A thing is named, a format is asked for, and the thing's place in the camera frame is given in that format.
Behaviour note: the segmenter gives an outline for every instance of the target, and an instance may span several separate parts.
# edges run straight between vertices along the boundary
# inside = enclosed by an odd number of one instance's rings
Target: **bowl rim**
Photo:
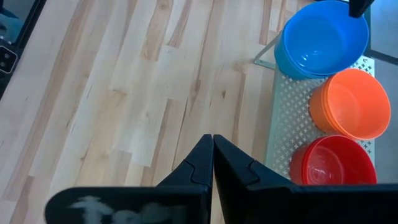
[[[362,74],[364,75],[364,77],[371,77],[372,79],[370,79],[370,80],[372,80],[372,82],[374,82],[375,85],[377,85],[377,86],[380,88],[380,90],[383,92],[383,95],[386,97],[387,104],[388,104],[389,107],[390,107],[390,110],[389,110],[389,117],[388,117],[388,120],[387,120],[387,125],[386,125],[385,127],[383,127],[383,129],[382,129],[382,131],[380,131],[380,133],[377,133],[377,134],[375,134],[374,136],[371,136],[371,137],[368,137],[368,138],[364,138],[363,136],[357,136],[357,135],[355,135],[355,134],[353,134],[353,133],[350,133],[350,132],[347,131],[344,127],[342,127],[342,125],[341,125],[341,124],[338,122],[338,120],[336,119],[336,116],[333,114],[333,111],[331,110],[330,104],[328,103],[328,102],[329,102],[328,99],[329,99],[329,97],[330,97],[330,95],[329,95],[330,86],[332,85],[333,81],[336,80],[336,79],[337,79],[338,77],[340,77],[341,75],[347,75],[347,74],[345,74],[345,73],[346,73],[346,72],[349,72],[349,71],[352,71],[352,70],[355,70],[355,72],[362,73]],[[362,71],[362,70],[360,70],[360,69],[357,69],[357,68],[347,68],[347,69],[345,69],[345,70],[343,70],[343,71],[337,73],[336,75],[333,75],[333,76],[330,77],[326,82],[329,82],[329,83],[327,83],[327,84],[325,85],[325,88],[323,89],[323,91],[325,92],[325,98],[324,98],[324,100],[323,100],[323,103],[324,103],[324,105],[325,105],[326,110],[329,111],[329,113],[330,113],[330,114],[328,114],[328,113],[326,112],[326,118],[330,118],[330,119],[332,119],[332,120],[334,121],[333,124],[336,124],[336,128],[337,128],[337,131],[338,131],[338,132],[340,132],[341,134],[343,134],[343,135],[345,135],[345,136],[348,136],[348,137],[350,137],[350,138],[352,138],[352,139],[370,140],[370,139],[375,139],[375,138],[379,137],[380,135],[382,135],[382,134],[386,131],[386,129],[388,128],[388,125],[389,125],[389,123],[390,123],[390,121],[391,121],[391,102],[389,101],[389,98],[388,98],[388,95],[387,95],[387,93],[386,93],[386,90],[383,88],[383,86],[381,85],[381,83],[380,83],[377,79],[375,79],[374,77],[370,76],[368,73],[366,73],[366,72],[364,72],[364,71]]]
[[[349,141],[355,143],[355,145],[357,146],[357,149],[360,149],[360,150],[358,150],[359,153],[363,153],[363,154],[366,153],[366,152],[364,151],[364,149],[362,148],[362,146],[360,146],[357,142],[355,142],[353,139],[351,139],[351,138],[349,138],[349,137],[347,137],[347,136],[339,135],[339,134],[334,134],[334,135],[330,135],[330,136],[323,136],[323,137],[320,137],[320,138],[314,140],[314,141],[311,143],[311,145],[307,148],[307,150],[306,150],[306,152],[305,152],[305,154],[304,154],[303,163],[302,163],[302,182],[303,182],[303,184],[305,184],[305,185],[310,184],[309,181],[308,181],[307,169],[306,169],[305,167],[308,167],[308,163],[309,163],[309,160],[310,160],[311,155],[313,154],[313,152],[314,152],[314,150],[315,150],[315,146],[319,145],[319,144],[320,144],[321,142],[323,142],[324,140],[330,139],[330,138],[340,138],[340,139],[343,138],[343,139],[345,139],[345,140],[349,140]],[[370,158],[367,154],[366,154],[365,156],[366,156],[366,158],[367,158],[367,159],[366,159],[367,164],[368,164],[368,165],[371,164],[371,167],[372,167],[372,173],[371,173],[370,175],[372,175],[372,178],[373,178],[373,179],[375,180],[375,182],[377,183],[376,168],[375,168],[374,164],[372,163],[371,158]]]
[[[297,14],[303,13],[302,11],[303,11],[304,9],[306,9],[306,8],[314,7],[314,4],[316,4],[316,5],[319,5],[319,4],[336,4],[336,5],[348,7],[347,2],[342,2],[342,1],[332,1],[332,0],[329,0],[329,1],[317,1],[317,2],[313,2],[313,3],[309,4],[309,5],[307,5],[307,6],[303,7],[303,8],[301,8],[301,10],[299,10],[298,12],[296,12],[296,13],[286,22],[286,24],[285,24],[285,26],[284,26],[284,28],[283,28],[282,33],[285,32],[286,30],[289,31],[289,29],[291,28],[291,26],[289,25],[289,22],[292,21],[292,20],[295,18],[295,16],[296,16]],[[348,68],[349,66],[351,66],[352,64],[354,64],[354,63],[363,55],[363,53],[364,53],[365,50],[366,50],[366,47],[369,45],[369,35],[370,35],[369,24],[368,24],[368,22],[366,21],[364,14],[363,14],[361,17],[357,18],[357,19],[360,20],[360,21],[362,21],[362,23],[365,25],[364,27],[365,27],[365,29],[366,29],[366,42],[365,42],[365,45],[364,45],[364,47],[363,47],[363,50],[361,51],[361,53],[360,53],[360,55],[358,56],[358,58],[355,59],[355,60],[352,59],[352,61],[349,63],[350,65],[344,66],[344,68],[337,69],[337,70],[334,70],[334,71],[332,71],[332,72],[323,72],[323,73],[319,73],[319,72],[309,72],[309,71],[306,71],[306,73],[309,73],[309,74],[311,74],[311,75],[315,75],[315,76],[317,76],[317,77],[319,77],[319,78],[327,77],[327,76],[336,74],[336,73],[341,72],[342,70]],[[282,38],[283,38],[283,39],[282,39],[282,44],[284,45],[287,58],[290,59],[290,61],[294,64],[295,67],[299,67],[299,66],[294,62],[292,56],[290,55],[289,51],[287,50],[287,47],[286,47],[287,35],[282,35]]]

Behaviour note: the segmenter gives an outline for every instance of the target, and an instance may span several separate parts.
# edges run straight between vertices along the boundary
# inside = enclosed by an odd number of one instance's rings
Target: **red bowl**
[[[376,171],[365,150],[345,136],[322,137],[299,149],[293,155],[289,173],[296,184],[377,183]]]
[[[308,150],[311,149],[314,144],[316,144],[323,138],[325,137],[318,138],[310,144],[302,146],[294,152],[292,161],[290,162],[289,170],[290,179],[293,183],[303,184],[303,160],[306,157]]]

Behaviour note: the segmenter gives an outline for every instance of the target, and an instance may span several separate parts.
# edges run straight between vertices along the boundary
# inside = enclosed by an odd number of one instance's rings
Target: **black object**
[[[45,219],[48,224],[210,223],[213,160],[226,224],[396,219],[398,185],[298,186],[223,136],[209,134],[158,186],[68,189],[48,202]]]
[[[36,25],[46,0],[35,0],[15,42],[0,39],[0,98]]]
[[[374,0],[349,0],[349,15],[361,17],[373,2]]]

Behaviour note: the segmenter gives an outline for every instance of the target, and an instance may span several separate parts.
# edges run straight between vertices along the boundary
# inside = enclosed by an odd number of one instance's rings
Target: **light wood planks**
[[[263,161],[274,72],[251,60],[309,2],[47,0],[0,101],[0,223],[43,223],[73,186],[157,185],[206,133]]]

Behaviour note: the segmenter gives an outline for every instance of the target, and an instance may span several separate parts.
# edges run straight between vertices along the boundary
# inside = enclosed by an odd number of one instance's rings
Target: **plastic bowl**
[[[346,69],[326,84],[324,104],[339,133],[353,139],[380,136],[388,127],[391,107],[382,85],[358,69]]]
[[[305,150],[303,157],[293,156],[291,164],[299,164],[297,159],[301,159],[301,177],[290,176],[296,184],[377,183],[376,171],[369,156],[359,144],[346,136],[317,139]]]
[[[288,58],[307,73],[321,76],[354,64],[369,40],[364,16],[350,17],[348,4],[340,1],[309,4],[290,19],[284,32]]]
[[[309,74],[308,72],[293,63],[292,59],[289,58],[289,56],[287,55],[285,47],[282,43],[283,36],[284,31],[282,31],[281,37],[275,44],[274,48],[275,61],[278,64],[279,70],[283,74],[295,80],[303,80],[307,78],[322,78],[316,75]]]
[[[328,134],[336,134],[338,133],[338,131],[333,125],[330,116],[328,116],[326,113],[324,103],[325,85],[326,82],[316,88],[315,91],[312,93],[310,98],[310,115],[315,125],[323,132]]]
[[[313,141],[311,144],[301,147],[297,149],[296,152],[293,154],[292,161],[290,162],[290,170],[289,175],[290,179],[295,184],[303,184],[303,160],[308,152],[307,149],[310,149],[314,144],[320,141],[322,138],[318,138],[317,140]]]

